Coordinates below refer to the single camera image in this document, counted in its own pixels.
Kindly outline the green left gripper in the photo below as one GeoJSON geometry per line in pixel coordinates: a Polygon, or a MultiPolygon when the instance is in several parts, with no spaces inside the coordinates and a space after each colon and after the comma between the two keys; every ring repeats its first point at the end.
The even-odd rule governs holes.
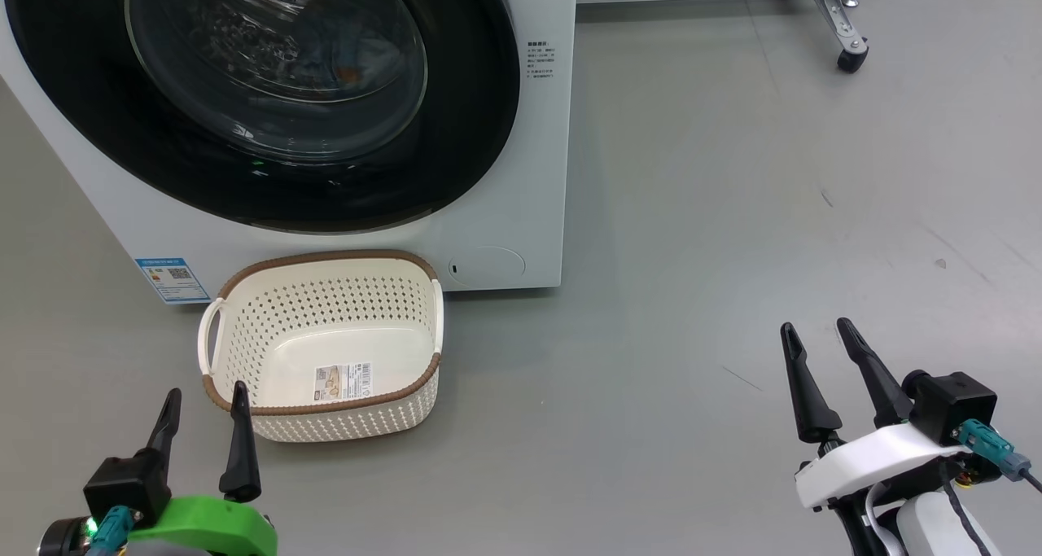
{"type": "MultiPolygon", "coordinates": [[[[172,388],[164,400],[159,418],[146,449],[164,461],[170,460],[173,438],[178,433],[182,411],[182,390],[172,388]]],[[[222,555],[276,555],[275,527],[251,505],[260,497],[260,467],[256,435],[250,411],[249,390],[237,381],[230,407],[232,435],[230,455],[219,479],[224,499],[210,496],[175,497],[157,522],[134,529],[127,545],[160,541],[222,555]]]]}

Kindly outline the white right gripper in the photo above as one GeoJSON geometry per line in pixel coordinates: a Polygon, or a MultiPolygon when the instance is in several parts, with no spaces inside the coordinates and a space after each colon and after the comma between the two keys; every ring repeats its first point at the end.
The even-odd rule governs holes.
{"type": "MultiPolygon", "coordinates": [[[[852,320],[838,318],[836,326],[848,358],[862,374],[875,411],[873,423],[879,430],[840,445],[797,471],[795,485],[804,508],[825,506],[830,499],[859,492],[914,467],[924,466],[935,458],[971,453],[968,446],[961,444],[942,446],[934,443],[911,423],[904,423],[914,404],[900,383],[855,329],[852,320]]],[[[798,438],[805,444],[837,440],[838,430],[843,427],[842,419],[824,401],[812,377],[805,347],[793,323],[782,325],[779,337],[798,438]]]]}

